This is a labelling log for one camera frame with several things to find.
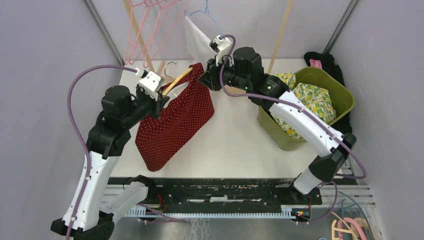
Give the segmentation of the red polka dot skirt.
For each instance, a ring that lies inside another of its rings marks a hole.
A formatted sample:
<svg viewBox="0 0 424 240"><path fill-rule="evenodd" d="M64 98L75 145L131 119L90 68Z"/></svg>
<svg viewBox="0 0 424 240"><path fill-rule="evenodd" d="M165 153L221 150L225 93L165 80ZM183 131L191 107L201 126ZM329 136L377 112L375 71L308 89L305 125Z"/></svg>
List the red polka dot skirt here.
<svg viewBox="0 0 424 240"><path fill-rule="evenodd" d="M169 92L160 118L149 116L139 123L135 145L150 172L161 170L215 113L209 89L198 81L202 64L190 68Z"/></svg>

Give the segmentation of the white garment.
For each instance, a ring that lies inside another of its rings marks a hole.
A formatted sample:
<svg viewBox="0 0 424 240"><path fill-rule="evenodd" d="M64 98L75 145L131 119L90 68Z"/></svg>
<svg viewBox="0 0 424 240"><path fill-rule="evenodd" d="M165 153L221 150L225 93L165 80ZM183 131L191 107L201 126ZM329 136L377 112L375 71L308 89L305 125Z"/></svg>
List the white garment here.
<svg viewBox="0 0 424 240"><path fill-rule="evenodd" d="M215 57L216 53L209 46L210 39L189 19L184 17L184 33L188 54L196 63L201 63L207 68L209 59Z"/></svg>

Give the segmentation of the lemon print skirt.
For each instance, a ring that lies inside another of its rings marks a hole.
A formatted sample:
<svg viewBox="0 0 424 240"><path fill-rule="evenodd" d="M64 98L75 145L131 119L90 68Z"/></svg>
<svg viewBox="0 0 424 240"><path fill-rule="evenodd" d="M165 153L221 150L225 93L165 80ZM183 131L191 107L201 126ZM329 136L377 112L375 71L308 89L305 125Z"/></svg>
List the lemon print skirt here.
<svg viewBox="0 0 424 240"><path fill-rule="evenodd" d="M277 73L275 75L285 83L296 97L316 116L327 124L337 118L337 112L332 105L327 89L306 83L296 83L294 73Z"/></svg>

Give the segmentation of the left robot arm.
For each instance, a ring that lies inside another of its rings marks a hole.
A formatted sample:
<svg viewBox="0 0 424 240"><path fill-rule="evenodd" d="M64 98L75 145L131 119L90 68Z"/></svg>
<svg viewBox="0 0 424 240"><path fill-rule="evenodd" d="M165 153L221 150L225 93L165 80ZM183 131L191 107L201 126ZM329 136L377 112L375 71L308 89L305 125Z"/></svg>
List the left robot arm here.
<svg viewBox="0 0 424 240"><path fill-rule="evenodd" d="M52 232L75 240L108 240L131 208L156 200L154 180L139 175L113 199L102 202L112 170L131 138L130 129L147 117L159 117L169 100L160 90L141 86L135 95L123 85L106 90L102 111L83 145L86 155L77 190L65 215L52 222Z"/></svg>

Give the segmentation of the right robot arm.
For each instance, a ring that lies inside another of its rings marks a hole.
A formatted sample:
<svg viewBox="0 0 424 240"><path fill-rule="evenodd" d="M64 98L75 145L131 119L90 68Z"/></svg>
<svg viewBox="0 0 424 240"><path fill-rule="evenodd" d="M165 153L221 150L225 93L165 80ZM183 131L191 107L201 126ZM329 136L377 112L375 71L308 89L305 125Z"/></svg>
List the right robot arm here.
<svg viewBox="0 0 424 240"><path fill-rule="evenodd" d="M245 91L244 96L265 111L281 118L312 145L317 156L295 178L289 189L289 199L302 204L312 189L329 183L337 174L357 138L343 134L313 114L277 76L264 72L261 56L252 47L241 47L231 54L228 49L215 50L207 61L199 82L212 91L226 86Z"/></svg>

